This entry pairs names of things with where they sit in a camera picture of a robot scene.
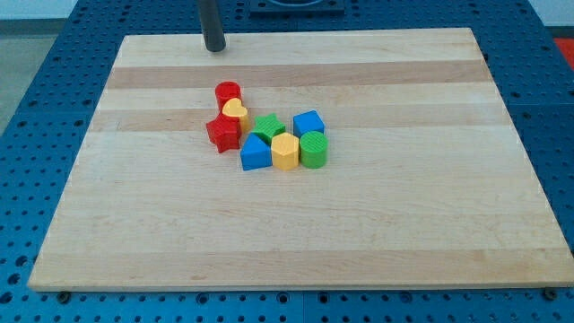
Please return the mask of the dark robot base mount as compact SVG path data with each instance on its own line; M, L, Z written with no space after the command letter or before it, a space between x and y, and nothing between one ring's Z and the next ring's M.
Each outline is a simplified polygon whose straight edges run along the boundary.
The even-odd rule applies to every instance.
M345 0L250 0L249 16L344 13Z

